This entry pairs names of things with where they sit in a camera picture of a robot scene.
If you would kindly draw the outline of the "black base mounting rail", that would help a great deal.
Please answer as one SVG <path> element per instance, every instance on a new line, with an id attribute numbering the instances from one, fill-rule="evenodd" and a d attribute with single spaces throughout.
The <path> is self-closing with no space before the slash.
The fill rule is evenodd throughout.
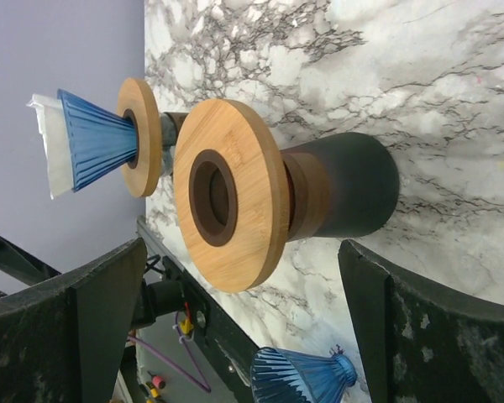
<path id="1" fill-rule="evenodd" d="M 148 327 L 158 317 L 185 314 L 192 320 L 192 343 L 236 401 L 252 402 L 249 371 L 259 347 L 150 231 L 143 216 L 137 218 L 137 232 L 148 248 L 145 271 L 154 271 L 161 279 L 142 285 L 133 326 Z"/>

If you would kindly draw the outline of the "blue ribbed dripper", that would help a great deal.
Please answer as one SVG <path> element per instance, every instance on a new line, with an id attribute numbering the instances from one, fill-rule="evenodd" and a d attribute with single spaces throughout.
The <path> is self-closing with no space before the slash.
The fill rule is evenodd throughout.
<path id="1" fill-rule="evenodd" d="M 356 383 L 352 362 L 341 352 L 329 357 L 261 348 L 250 366 L 252 395 L 256 402 L 340 402 Z"/>

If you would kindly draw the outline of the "blue cone dripper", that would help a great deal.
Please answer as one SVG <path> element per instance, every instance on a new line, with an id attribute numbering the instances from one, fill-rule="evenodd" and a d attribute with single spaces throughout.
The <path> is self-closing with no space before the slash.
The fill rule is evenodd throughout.
<path id="1" fill-rule="evenodd" d="M 63 89 L 57 97 L 65 115 L 73 191 L 135 160 L 139 141 L 134 118 L 111 113 Z"/>

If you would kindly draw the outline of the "red and black carafe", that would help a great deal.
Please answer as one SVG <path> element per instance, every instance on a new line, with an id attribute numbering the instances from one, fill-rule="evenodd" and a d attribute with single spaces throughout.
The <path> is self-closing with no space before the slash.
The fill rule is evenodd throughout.
<path id="1" fill-rule="evenodd" d="M 381 229 L 400 193 L 396 162 L 374 136 L 338 133 L 283 149 L 288 239 L 358 238 Z"/>

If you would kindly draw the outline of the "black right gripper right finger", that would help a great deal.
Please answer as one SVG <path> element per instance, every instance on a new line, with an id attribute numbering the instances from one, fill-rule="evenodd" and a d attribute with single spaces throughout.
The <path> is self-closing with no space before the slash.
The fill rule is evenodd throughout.
<path id="1" fill-rule="evenodd" d="M 345 240 L 339 270 L 374 402 L 504 402 L 504 306 Z"/>

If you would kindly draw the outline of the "white paper coffee filter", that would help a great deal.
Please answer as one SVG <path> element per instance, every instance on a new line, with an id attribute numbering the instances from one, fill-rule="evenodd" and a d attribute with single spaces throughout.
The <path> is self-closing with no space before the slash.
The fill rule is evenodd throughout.
<path id="1" fill-rule="evenodd" d="M 40 94 L 33 94 L 27 106 L 36 112 L 47 161 L 50 197 L 56 199 L 74 187 L 64 109 L 58 99 Z"/>

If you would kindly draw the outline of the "clear grey glass carafe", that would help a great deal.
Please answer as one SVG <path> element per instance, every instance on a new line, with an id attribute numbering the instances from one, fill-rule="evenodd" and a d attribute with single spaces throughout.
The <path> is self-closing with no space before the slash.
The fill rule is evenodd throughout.
<path id="1" fill-rule="evenodd" d="M 162 157 L 161 175 L 168 176 L 173 173 L 176 143 L 188 113 L 164 112 L 160 115 Z"/>

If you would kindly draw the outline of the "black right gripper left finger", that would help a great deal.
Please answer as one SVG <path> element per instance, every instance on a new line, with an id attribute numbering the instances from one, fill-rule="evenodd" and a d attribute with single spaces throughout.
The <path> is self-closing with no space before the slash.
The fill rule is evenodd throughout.
<path id="1" fill-rule="evenodd" d="M 0 402 L 108 402 L 147 251 L 131 240 L 0 298 Z"/>

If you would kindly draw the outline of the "wooden ring coaster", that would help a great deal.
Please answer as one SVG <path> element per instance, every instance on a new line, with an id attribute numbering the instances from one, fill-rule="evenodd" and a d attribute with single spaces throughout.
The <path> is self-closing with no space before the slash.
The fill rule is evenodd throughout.
<path id="1" fill-rule="evenodd" d="M 116 114 L 134 117 L 138 138 L 136 164 L 121 167 L 125 184 L 132 196 L 150 196 L 162 169 L 160 115 L 150 86 L 144 80 L 127 78 L 119 90 Z"/>
<path id="2" fill-rule="evenodd" d="M 188 252 L 213 287 L 237 293 L 271 276 L 288 240 L 290 197 L 281 152 L 251 107 L 208 99 L 189 112 L 174 191 Z"/>

